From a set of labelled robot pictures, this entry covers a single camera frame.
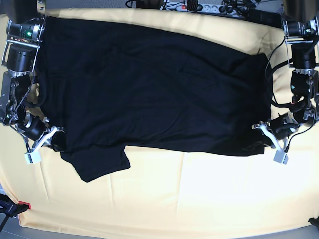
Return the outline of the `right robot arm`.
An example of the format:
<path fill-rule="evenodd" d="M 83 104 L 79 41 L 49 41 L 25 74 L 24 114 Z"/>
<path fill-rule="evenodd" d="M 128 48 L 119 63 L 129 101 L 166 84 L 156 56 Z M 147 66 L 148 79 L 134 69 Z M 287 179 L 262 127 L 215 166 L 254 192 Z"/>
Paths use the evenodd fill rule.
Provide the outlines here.
<path fill-rule="evenodd" d="M 0 95 L 0 122 L 22 136 L 27 154 L 41 147 L 62 152 L 65 149 L 64 129 L 49 127 L 48 118 L 41 119 L 28 111 L 41 106 L 46 97 L 46 85 L 41 84 L 40 101 L 31 103 L 27 100 L 32 86 L 38 83 L 35 66 L 46 26 L 46 2 L 2 0 L 0 5 L 8 16 L 1 59 L 6 71 Z"/>

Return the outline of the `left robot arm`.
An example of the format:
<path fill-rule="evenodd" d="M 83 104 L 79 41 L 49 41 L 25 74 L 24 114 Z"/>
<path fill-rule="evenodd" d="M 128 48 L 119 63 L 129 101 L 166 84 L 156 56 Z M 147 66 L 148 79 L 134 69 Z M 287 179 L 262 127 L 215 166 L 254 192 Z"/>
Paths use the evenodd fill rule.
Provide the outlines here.
<path fill-rule="evenodd" d="M 298 129 L 311 129 L 319 120 L 319 73 L 315 50 L 319 43 L 319 21 L 316 0 L 285 0 L 284 13 L 279 24 L 284 31 L 283 43 L 291 47 L 291 56 L 273 68 L 265 67 L 261 87 L 267 112 L 271 106 L 287 108 L 288 112 L 275 119 L 266 117 L 252 126 L 252 135 L 245 142 L 245 151 L 272 147 L 278 153 L 286 154 L 291 140 L 298 135 Z M 273 73 L 278 69 L 292 67 L 290 89 L 292 99 L 279 104 L 274 96 Z"/>

